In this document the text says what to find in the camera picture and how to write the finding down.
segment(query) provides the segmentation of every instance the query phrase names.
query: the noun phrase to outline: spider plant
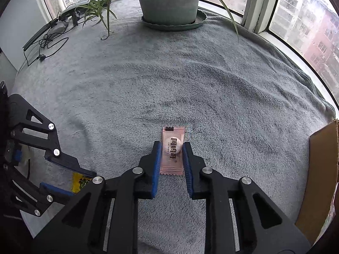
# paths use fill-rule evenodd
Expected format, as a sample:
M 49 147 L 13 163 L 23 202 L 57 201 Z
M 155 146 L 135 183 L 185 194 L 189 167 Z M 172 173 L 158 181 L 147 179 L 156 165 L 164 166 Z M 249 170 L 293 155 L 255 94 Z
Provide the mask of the spider plant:
M 223 0 L 219 0 L 221 2 L 221 4 L 223 5 L 223 7 L 225 8 L 225 10 L 227 11 L 229 17 L 231 18 L 233 25 L 234 25 L 234 29 L 237 33 L 237 36 L 239 38 L 239 34 L 238 34 L 238 29 L 237 29 L 237 25 L 236 22 L 233 19 L 233 16 L 230 12 L 230 10 L 228 9 L 228 7 L 226 6 L 225 2 Z M 107 37 L 101 40 L 106 40 L 109 36 L 110 36 L 110 14 L 112 14 L 114 16 L 114 18 L 117 18 L 115 16 L 115 14 L 113 13 L 113 11 L 110 10 L 110 2 L 111 0 L 89 0 L 89 3 L 87 5 L 81 5 L 79 7 L 83 7 L 86 8 L 87 10 L 85 11 L 85 20 L 83 23 L 83 26 L 86 24 L 87 21 L 91 20 L 93 21 L 94 18 L 99 18 L 99 21 L 96 23 L 100 23 L 102 22 L 105 26 L 105 28 L 107 29 Z M 105 20 L 102 16 L 102 10 L 105 9 L 107 10 L 107 24 L 105 23 Z

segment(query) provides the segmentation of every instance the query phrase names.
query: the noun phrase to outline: window sill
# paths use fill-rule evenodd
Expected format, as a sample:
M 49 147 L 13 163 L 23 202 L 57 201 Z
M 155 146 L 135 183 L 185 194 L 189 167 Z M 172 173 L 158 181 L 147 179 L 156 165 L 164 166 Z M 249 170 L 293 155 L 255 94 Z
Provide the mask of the window sill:
M 218 15 L 221 15 L 223 17 L 229 18 L 229 15 L 225 9 L 222 9 L 220 7 L 211 5 L 209 3 L 199 1 L 198 8 L 215 13 Z M 232 16 L 234 18 L 234 21 L 237 23 L 241 23 L 242 18 L 236 14 L 232 13 Z M 316 74 L 313 72 L 313 70 L 296 54 L 295 51 L 291 50 L 288 46 L 286 46 L 282 41 L 274 37 L 273 35 L 269 34 L 268 32 L 261 32 L 259 33 L 261 37 L 269 41 L 271 44 L 273 44 L 277 49 L 279 49 L 283 54 L 285 54 L 286 57 L 288 57 L 296 66 L 298 66 L 304 73 L 306 73 L 320 92 L 320 94 L 324 97 L 324 99 L 330 103 L 336 112 L 336 117 L 339 116 L 339 110 L 332 99 L 331 95 L 327 91 L 327 89 L 324 87 L 321 80 L 316 76 Z

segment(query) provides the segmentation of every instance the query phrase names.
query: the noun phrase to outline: power adapter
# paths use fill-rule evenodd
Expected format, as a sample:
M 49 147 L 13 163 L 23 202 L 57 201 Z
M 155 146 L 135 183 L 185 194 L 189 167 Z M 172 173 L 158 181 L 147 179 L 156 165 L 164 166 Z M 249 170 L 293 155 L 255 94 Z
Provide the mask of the power adapter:
M 40 59 L 40 62 L 42 62 L 43 60 L 45 60 L 46 55 L 40 54 L 40 55 L 38 56 L 38 58 Z

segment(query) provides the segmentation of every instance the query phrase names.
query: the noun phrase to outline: pink candy wrapper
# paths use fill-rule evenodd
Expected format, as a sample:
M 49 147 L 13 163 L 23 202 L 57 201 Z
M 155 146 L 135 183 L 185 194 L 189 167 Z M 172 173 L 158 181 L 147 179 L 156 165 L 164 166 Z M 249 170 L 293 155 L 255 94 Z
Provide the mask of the pink candy wrapper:
M 160 174 L 182 175 L 182 144 L 185 127 L 162 128 L 162 156 Z

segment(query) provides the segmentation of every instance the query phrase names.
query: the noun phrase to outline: white wall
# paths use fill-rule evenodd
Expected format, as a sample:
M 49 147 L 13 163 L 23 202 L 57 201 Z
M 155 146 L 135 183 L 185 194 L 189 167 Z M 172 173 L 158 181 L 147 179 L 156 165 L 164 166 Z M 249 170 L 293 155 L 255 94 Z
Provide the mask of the white wall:
M 6 55 L 0 53 L 0 81 L 4 80 L 8 90 L 8 95 L 11 94 L 17 70 L 13 67 Z
M 25 62 L 22 47 L 46 23 L 37 0 L 11 0 L 8 3 L 0 17 L 0 47 L 16 70 Z

